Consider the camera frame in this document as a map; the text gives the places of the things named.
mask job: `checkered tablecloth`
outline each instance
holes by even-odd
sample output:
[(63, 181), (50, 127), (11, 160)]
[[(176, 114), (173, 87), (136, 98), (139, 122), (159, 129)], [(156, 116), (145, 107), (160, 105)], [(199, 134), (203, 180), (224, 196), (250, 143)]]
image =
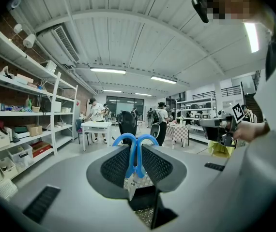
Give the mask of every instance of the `checkered tablecloth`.
[(187, 127), (185, 126), (168, 126), (166, 130), (166, 136), (170, 137), (172, 141), (176, 141), (178, 139), (186, 139), (187, 138)]

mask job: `white sleeve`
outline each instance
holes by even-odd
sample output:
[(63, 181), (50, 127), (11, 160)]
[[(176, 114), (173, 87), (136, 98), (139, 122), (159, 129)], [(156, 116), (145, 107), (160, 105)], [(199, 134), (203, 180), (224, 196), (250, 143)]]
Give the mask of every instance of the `white sleeve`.
[(166, 110), (163, 111), (164, 112), (164, 118), (168, 118), (168, 113)]

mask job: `black pants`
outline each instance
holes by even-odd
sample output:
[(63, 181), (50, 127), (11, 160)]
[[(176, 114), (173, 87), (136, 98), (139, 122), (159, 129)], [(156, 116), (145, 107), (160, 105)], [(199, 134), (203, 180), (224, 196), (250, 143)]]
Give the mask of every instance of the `black pants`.
[(160, 126), (159, 135), (156, 140), (158, 144), (162, 146), (166, 136), (167, 123), (163, 121), (162, 123), (159, 124), (159, 126)]

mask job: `air conditioner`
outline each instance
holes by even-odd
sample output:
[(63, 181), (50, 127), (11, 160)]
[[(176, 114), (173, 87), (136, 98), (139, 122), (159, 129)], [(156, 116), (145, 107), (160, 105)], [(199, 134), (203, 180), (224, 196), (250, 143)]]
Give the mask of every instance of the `air conditioner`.
[(40, 33), (37, 39), (59, 63), (73, 65), (79, 62), (80, 58), (62, 26)]

